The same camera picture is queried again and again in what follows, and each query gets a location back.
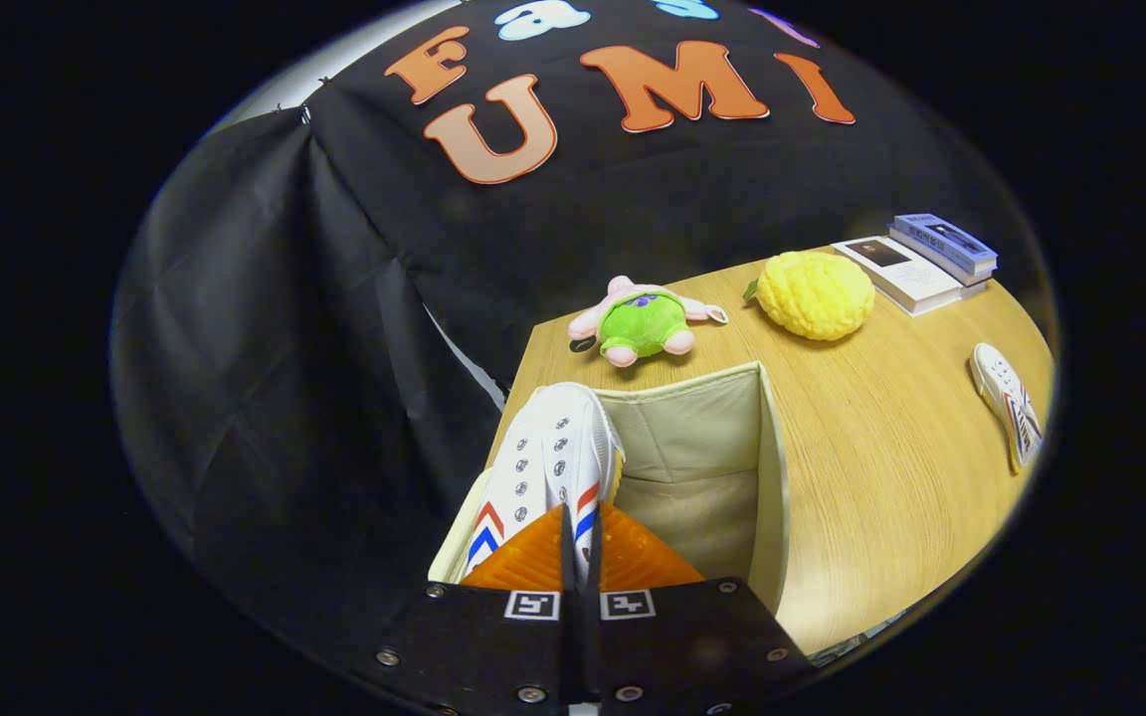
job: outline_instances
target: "book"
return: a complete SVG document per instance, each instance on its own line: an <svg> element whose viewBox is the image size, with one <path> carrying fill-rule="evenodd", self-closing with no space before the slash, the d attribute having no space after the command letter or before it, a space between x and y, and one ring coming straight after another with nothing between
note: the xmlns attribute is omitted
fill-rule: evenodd
<svg viewBox="0 0 1146 716"><path fill-rule="evenodd" d="M961 298L963 284L943 268L884 236L832 244L841 257L856 262L881 291L910 316L935 312Z"/></svg>
<svg viewBox="0 0 1146 716"><path fill-rule="evenodd" d="M935 214L901 214L893 227L939 251L968 274L997 267L996 251Z"/></svg>
<svg viewBox="0 0 1146 716"><path fill-rule="evenodd" d="M887 235L890 236L892 239L895 239L897 244L905 245L905 247L913 250L915 253L918 253L919 257L928 259L932 263L943 268L943 270L945 270L950 276L953 276L956 282L965 286L981 284L990 280L992 276L992 268L988 268L988 270L978 274L968 273L965 268L961 268L958 263L952 262L940 251L936 251L927 244L924 244L924 242L906 235L903 230L897 230L894 223L887 225Z"/></svg>
<svg viewBox="0 0 1146 716"><path fill-rule="evenodd" d="M988 289L988 280L983 280L975 285L964 285L958 290L958 298L972 298L979 291Z"/></svg>

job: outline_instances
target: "table surface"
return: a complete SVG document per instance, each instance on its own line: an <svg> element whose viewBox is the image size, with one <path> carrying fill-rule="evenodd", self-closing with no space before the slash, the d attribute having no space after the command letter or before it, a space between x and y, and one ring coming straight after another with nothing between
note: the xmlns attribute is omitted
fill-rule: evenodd
<svg viewBox="0 0 1146 716"><path fill-rule="evenodd" d="M1031 469L1011 471L999 418L970 378L975 344L1006 355L1043 423L1054 365L1041 331L996 280L973 298L918 317L878 293L858 331L825 343L791 335L754 299L741 299L763 265L667 286L722 305L731 318L728 325L691 322L697 345L688 355L659 354L622 370L599 355L599 346L570 352L565 330L574 314L537 325L489 463L537 386L575 380L643 390L763 363L776 395L791 499L777 617L800 648L814 653L935 590L990 541L1027 483Z"/></svg>

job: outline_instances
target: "fabric storage bin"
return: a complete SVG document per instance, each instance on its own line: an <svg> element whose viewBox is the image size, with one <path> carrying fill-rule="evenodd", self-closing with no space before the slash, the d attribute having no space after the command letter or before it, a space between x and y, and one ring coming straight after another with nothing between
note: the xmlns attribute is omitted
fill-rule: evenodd
<svg viewBox="0 0 1146 716"><path fill-rule="evenodd" d="M776 613L790 554L790 489L763 363L662 387L595 393L627 455L614 504L705 579L740 576ZM429 580L463 580L488 479L484 471L474 481Z"/></svg>

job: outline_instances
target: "wrinkled fabric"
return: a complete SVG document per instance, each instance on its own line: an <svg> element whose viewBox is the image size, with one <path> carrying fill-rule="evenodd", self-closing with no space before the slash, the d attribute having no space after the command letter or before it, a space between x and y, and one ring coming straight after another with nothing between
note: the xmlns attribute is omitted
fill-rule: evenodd
<svg viewBox="0 0 1146 716"><path fill-rule="evenodd" d="M431 316L505 387L532 326L596 302L617 274L665 284L882 233L898 213L983 237L1018 298L1033 275L996 178L827 38L814 49L731 3L717 22L573 5L591 18L523 41L493 22L513 3L456 6L338 72L306 121L284 109L214 132L126 259L110 379L142 490L201 571L329 666L372 651L486 467L496 407ZM471 27L454 63L468 72L414 105L383 72L456 24ZM673 64L683 40L727 46L769 118L628 134L611 82L578 62L628 45ZM774 53L819 64L856 123L815 117ZM484 94L526 72L555 154L515 181L464 180L424 127L471 103L489 145L512 150L519 127Z"/></svg>

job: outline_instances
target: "pink plush toy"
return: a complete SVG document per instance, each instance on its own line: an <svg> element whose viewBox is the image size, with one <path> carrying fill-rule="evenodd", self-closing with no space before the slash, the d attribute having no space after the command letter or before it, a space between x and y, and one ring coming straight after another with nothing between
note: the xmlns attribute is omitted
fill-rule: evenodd
<svg viewBox="0 0 1146 716"><path fill-rule="evenodd" d="M682 355L692 349L697 337L688 321L714 318L728 322L728 313L717 305L683 298L653 284L637 284L627 276L609 282L609 294L594 308L587 308L570 323L570 348L591 348L591 336L604 341L599 354L625 368L656 353Z"/></svg>

